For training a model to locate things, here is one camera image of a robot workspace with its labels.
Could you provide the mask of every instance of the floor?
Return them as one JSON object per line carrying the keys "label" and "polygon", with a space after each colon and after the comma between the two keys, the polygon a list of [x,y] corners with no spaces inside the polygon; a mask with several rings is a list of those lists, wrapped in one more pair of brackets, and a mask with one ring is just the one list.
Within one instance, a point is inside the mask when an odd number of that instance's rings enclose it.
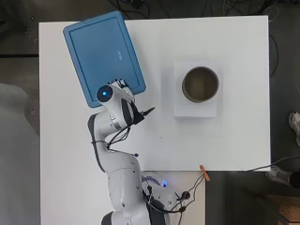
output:
{"label": "floor", "polygon": [[[114,10],[109,0],[14,0],[18,6],[19,17],[29,27],[24,34],[17,31],[6,32],[0,36],[0,54],[38,53],[38,22],[79,21]],[[151,8],[150,18],[166,18],[157,0],[148,0]],[[205,0],[162,0],[171,18],[200,17],[203,15]],[[260,0],[247,1],[236,7],[248,12],[248,4],[254,12]],[[271,108],[271,147],[272,161],[286,156],[300,155],[295,135],[287,123],[289,112],[300,112],[300,5],[276,3],[279,14],[272,8],[269,32],[275,38],[279,51],[278,68],[270,78]],[[204,16],[221,16],[222,0],[208,1]],[[238,16],[233,9],[229,14]],[[140,19],[138,14],[132,18]],[[270,40],[270,70],[276,63],[275,44]],[[0,59],[0,83],[20,86],[30,97],[26,103],[25,116],[36,133],[38,130],[38,58]],[[299,171],[299,160],[282,162],[284,170]],[[206,224],[277,224],[266,212],[243,191],[291,195],[300,197],[300,191],[291,187],[269,182],[262,172],[210,172],[211,182],[206,190]]]}

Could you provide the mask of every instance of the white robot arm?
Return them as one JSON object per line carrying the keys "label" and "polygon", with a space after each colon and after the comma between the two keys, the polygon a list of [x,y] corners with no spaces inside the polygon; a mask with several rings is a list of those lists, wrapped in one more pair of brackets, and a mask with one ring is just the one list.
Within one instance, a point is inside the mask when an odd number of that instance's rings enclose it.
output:
{"label": "white robot arm", "polygon": [[105,110],[88,121],[98,166],[108,175],[112,206],[116,209],[102,219],[102,225],[166,225],[164,213],[149,208],[144,200],[142,175],[138,160],[131,154],[110,151],[105,139],[141,122],[147,112],[138,112],[134,97],[121,81],[102,86],[97,99]]}

